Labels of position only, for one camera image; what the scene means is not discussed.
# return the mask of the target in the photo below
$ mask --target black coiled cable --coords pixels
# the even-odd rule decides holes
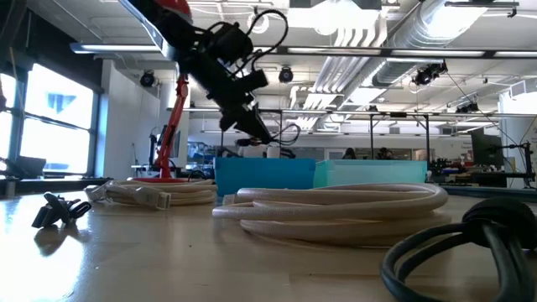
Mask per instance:
[[[396,268],[396,263],[406,253],[433,237],[452,233],[457,234],[422,248]],[[534,301],[534,279],[522,248],[537,246],[537,222],[527,205],[505,198],[476,204],[464,215],[462,223],[432,227],[397,243],[384,257],[381,278],[399,301],[438,302],[440,300],[416,293],[404,281],[427,259],[469,242],[489,247],[493,253],[500,283],[494,301]]]

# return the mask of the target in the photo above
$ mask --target wooden tabletop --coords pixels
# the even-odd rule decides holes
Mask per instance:
[[[452,196],[444,210],[460,221],[478,201]],[[38,231],[43,205],[41,195],[0,201],[0,301],[394,301],[379,277],[385,249],[268,242],[213,220],[210,206],[94,204],[77,228]],[[498,291],[491,253],[472,244],[435,256],[408,284],[452,301]]]

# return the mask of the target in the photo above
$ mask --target robotic arm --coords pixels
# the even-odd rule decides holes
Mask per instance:
[[[238,23],[226,22],[215,23],[209,29],[198,29],[192,25],[186,0],[119,2],[148,30],[162,54],[178,63],[180,74],[194,78],[206,90],[207,98],[221,108],[222,131],[234,125],[237,130],[259,138],[262,143],[273,140],[253,106],[252,91],[268,84],[264,72],[255,70],[254,63],[283,42],[287,26],[282,39],[273,48],[254,52],[252,40],[248,37],[251,29],[244,33]],[[287,23],[281,12],[267,10],[260,13],[253,24],[267,13],[278,14]],[[227,67],[239,60],[241,67],[231,72]],[[236,77],[248,62],[252,64],[251,72]]]

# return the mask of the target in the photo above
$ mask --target white hose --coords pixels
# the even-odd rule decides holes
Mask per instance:
[[[147,206],[167,210],[170,206],[202,205],[216,202],[212,180],[185,183],[146,183],[135,180],[111,180],[84,189],[90,200],[109,200],[124,205]]]
[[[212,215],[237,219],[244,230],[264,237],[384,247],[450,223],[448,215],[434,211],[447,198],[442,188],[427,184],[241,189],[236,204],[217,207]]]

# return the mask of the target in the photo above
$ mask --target turquoise container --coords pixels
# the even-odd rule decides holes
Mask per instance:
[[[314,188],[330,185],[424,183],[426,161],[337,159],[317,163]]]
[[[242,188],[313,188],[314,159],[216,158],[218,195],[235,194]]]

